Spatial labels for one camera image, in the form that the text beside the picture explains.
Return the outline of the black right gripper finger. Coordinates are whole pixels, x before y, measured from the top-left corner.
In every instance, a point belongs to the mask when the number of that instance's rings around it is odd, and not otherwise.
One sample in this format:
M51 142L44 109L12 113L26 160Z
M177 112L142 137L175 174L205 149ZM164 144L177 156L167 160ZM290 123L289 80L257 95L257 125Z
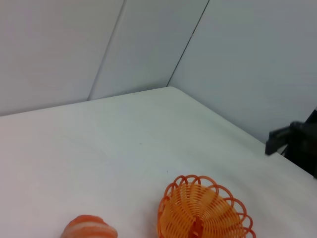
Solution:
M270 156L281 147L287 145L291 135L292 129L289 126L270 131L268 140L265 143L265 154Z

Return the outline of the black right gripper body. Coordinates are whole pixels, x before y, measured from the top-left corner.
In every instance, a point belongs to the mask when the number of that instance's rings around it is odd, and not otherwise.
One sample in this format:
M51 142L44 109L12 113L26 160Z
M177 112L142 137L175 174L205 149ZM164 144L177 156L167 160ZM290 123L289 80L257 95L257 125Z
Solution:
M317 111L313 110L305 122L290 124L291 139L284 157L317 178Z

